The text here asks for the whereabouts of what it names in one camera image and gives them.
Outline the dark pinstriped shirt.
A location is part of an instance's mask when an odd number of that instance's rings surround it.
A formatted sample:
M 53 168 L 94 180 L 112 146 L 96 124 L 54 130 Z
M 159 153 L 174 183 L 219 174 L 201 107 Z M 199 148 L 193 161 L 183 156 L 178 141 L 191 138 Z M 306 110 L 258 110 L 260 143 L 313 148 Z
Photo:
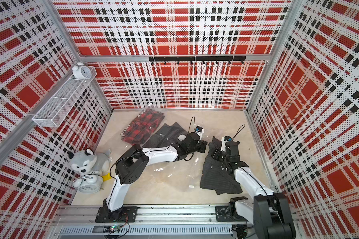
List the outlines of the dark pinstriped shirt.
M 217 195 L 243 193 L 234 176 L 226 171 L 227 166 L 224 166 L 223 161 L 218 159 L 222 142 L 214 136 L 208 146 L 209 151 L 202 167 L 200 188 L 213 190 Z

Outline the clear plastic vacuum bag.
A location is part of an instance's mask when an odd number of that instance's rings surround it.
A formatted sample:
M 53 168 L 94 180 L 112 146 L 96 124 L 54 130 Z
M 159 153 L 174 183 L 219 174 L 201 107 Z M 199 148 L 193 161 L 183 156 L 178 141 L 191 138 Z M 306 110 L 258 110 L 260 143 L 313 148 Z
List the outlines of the clear plastic vacuum bag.
M 187 131 L 187 134 L 194 132 L 195 127 L 195 118 L 193 117 L 189 124 L 189 129 L 193 129 L 193 131 L 189 130 Z M 178 160 L 179 143 L 160 148 L 144 148 L 139 144 L 132 145 L 115 164 L 114 189 L 118 193 L 123 191 L 127 192 L 129 185 L 140 178 L 148 165 L 161 162 L 180 161 Z

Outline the red black plaid shirt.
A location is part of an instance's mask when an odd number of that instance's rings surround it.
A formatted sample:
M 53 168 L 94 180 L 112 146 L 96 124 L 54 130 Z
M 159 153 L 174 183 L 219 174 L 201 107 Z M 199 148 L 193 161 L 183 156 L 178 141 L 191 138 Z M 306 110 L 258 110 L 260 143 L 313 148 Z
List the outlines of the red black plaid shirt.
M 165 115 L 162 112 L 153 109 L 143 110 L 122 131 L 121 140 L 131 145 L 145 143 L 164 118 Z

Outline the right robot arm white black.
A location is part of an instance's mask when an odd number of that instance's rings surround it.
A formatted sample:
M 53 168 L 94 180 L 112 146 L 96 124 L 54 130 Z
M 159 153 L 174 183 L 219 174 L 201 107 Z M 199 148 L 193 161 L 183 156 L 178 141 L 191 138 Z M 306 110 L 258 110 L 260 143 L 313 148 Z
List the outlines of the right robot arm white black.
M 218 154 L 225 170 L 250 196 L 248 199 L 231 199 L 232 217 L 252 224 L 259 239 L 295 239 L 296 230 L 287 198 L 268 188 L 240 160 L 238 145 L 239 142 L 226 136 Z

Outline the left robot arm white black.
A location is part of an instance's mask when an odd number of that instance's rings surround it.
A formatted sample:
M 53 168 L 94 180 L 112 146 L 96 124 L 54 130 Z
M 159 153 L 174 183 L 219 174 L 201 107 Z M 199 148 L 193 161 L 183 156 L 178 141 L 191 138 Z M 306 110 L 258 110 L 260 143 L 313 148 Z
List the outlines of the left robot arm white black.
M 119 212 L 131 184 L 137 181 L 145 168 L 161 162 L 185 160 L 190 154 L 205 153 L 207 142 L 197 132 L 188 133 L 180 143 L 166 147 L 145 148 L 133 145 L 115 165 L 114 184 L 109 196 L 104 200 L 103 207 L 110 213 Z

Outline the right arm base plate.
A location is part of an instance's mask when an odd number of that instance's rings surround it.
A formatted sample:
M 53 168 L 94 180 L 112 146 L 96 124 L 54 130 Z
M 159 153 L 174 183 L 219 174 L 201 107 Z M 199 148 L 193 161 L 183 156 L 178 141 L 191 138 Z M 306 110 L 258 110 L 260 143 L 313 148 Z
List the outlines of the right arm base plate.
M 235 207 L 229 205 L 216 206 L 215 216 L 218 222 L 246 222 L 247 220 L 239 216 L 235 211 Z

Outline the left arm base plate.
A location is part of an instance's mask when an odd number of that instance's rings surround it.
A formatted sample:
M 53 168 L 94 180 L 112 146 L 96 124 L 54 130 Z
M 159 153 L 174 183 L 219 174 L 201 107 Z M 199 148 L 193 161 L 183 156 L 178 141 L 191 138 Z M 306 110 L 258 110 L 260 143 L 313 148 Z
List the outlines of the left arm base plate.
M 137 216 L 138 207 L 122 207 L 111 212 L 106 207 L 100 207 L 95 219 L 96 223 L 112 223 L 126 221 L 134 223 Z

